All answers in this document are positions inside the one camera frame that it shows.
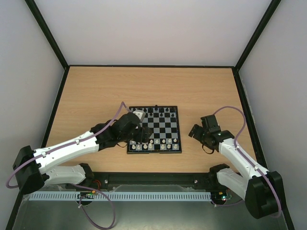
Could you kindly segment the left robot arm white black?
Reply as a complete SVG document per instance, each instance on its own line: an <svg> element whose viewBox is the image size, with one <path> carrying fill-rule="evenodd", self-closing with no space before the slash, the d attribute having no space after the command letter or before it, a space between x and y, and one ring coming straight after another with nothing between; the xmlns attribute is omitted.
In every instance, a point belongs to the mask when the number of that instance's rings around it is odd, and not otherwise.
<svg viewBox="0 0 307 230"><path fill-rule="evenodd" d="M51 147L21 148L13 164L17 188L25 195L50 184L89 186L93 173L87 164L70 167L62 164L84 154L113 148L120 142L147 142L151 130L141 127L144 118L145 112L136 110L122 115L118 120L97 124L78 137Z"/></svg>

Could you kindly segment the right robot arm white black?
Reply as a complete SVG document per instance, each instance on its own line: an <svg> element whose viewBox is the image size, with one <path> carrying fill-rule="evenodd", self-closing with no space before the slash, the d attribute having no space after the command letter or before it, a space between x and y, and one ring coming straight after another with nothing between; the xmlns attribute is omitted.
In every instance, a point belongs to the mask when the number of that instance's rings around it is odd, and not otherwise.
<svg viewBox="0 0 307 230"><path fill-rule="evenodd" d="M230 131L220 129L215 115L202 117L201 123L193 126L189 136L225 156L238 171L217 165L216 172L209 176L210 184L216 188L224 185L235 192L256 219L279 217L285 200L281 175L270 172L249 156Z"/></svg>

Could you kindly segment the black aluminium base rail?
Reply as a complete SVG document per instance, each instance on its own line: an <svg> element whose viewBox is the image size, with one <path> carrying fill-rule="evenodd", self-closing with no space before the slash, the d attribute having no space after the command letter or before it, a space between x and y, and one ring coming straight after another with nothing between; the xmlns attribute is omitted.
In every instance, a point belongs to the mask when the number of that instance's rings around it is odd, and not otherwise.
<svg viewBox="0 0 307 230"><path fill-rule="evenodd" d="M213 174L203 173L141 173L141 172L94 172L94 180L89 185L97 188L110 190L119 185L179 185L191 187L196 190L209 192L226 191L226 186L220 185L214 180Z"/></svg>

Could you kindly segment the black white chessboard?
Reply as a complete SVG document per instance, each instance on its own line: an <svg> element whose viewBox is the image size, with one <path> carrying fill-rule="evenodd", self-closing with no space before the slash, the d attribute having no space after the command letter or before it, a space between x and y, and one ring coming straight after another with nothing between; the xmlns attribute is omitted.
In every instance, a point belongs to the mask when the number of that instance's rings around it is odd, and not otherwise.
<svg viewBox="0 0 307 230"><path fill-rule="evenodd" d="M146 153L181 153L182 152L182 147L181 147L181 139L180 139L180 129L179 129L179 118L178 118L178 107L173 105L173 106L162 106L158 105L159 107L159 112L156 113L154 111L154 106L130 106L129 109L132 111L135 110L144 110L144 108L147 108L147 113L144 118L144 120L141 123L141 127L149 127L153 130L152 135L150 136L149 141L152 139L153 140L153 148L152 149L144 149L143 145L146 144L148 146L148 143L141 143L141 149L137 149L137 142L135 142L136 149L132 149L132 145L129 143L127 144L127 153L128 154L146 154ZM153 109L153 117L149 117L149 112L148 109L152 108ZM164 116L160 117L160 109L164 108ZM175 112L169 113L165 112L166 108L175 108ZM160 143L156 144L155 140L159 139ZM168 149L167 145L171 144L172 148ZM177 144L178 148L174 149L173 145Z"/></svg>

